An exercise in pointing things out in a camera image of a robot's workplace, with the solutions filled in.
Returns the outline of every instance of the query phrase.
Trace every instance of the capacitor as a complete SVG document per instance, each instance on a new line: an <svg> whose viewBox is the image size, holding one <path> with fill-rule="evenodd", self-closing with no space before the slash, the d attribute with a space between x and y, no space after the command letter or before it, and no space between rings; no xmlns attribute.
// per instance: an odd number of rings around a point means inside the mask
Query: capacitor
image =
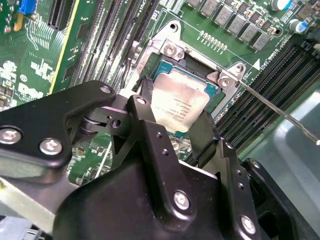
<svg viewBox="0 0 320 240"><path fill-rule="evenodd" d="M308 27L308 24L304 21L300 21L298 19L292 19L289 22L289 29L296 34L301 34L303 33Z"/></svg>
<svg viewBox="0 0 320 240"><path fill-rule="evenodd" d="M271 0L270 7L274 11L287 10L293 0Z"/></svg>

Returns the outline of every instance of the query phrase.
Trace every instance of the black expansion slot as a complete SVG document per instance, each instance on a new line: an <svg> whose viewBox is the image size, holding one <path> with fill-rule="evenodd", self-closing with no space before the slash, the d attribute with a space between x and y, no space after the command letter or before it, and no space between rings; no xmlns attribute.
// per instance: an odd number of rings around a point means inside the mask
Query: black expansion slot
<svg viewBox="0 0 320 240"><path fill-rule="evenodd" d="M319 55L294 35L250 85L282 110L288 109L320 78ZM217 123L238 153L273 126L279 115L245 91Z"/></svg>
<svg viewBox="0 0 320 240"><path fill-rule="evenodd" d="M58 31L67 27L75 0L53 0L48 25Z"/></svg>

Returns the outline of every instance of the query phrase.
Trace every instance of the black bracket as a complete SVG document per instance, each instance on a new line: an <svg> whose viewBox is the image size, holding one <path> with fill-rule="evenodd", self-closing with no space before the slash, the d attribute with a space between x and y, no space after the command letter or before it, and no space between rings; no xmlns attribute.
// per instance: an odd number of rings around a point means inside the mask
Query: black bracket
<svg viewBox="0 0 320 240"><path fill-rule="evenodd" d="M189 130L192 153L199 167L211 165L220 179L220 228L226 238L261 239L246 170L235 148L220 137L211 115L203 111Z"/></svg>

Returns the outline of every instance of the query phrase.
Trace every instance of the blue connector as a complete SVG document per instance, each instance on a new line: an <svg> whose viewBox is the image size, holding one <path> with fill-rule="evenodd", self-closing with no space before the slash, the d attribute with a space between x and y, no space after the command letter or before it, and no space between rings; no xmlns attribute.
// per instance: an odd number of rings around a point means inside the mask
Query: blue connector
<svg viewBox="0 0 320 240"><path fill-rule="evenodd" d="M33 14L36 10L37 0L22 0L19 12L23 14Z"/></svg>

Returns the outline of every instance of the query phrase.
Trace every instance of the motherboard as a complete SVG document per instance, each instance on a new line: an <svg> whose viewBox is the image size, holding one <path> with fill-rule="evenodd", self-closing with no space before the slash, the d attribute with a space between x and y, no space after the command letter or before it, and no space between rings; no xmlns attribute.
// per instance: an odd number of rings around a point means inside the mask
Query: motherboard
<svg viewBox="0 0 320 240"><path fill-rule="evenodd" d="M197 164L203 110L240 153L278 116L236 80L283 110L319 86L319 16L319 0L0 0L0 110L92 80L129 97L146 76L180 160ZM111 146L75 146L69 180L110 171Z"/></svg>

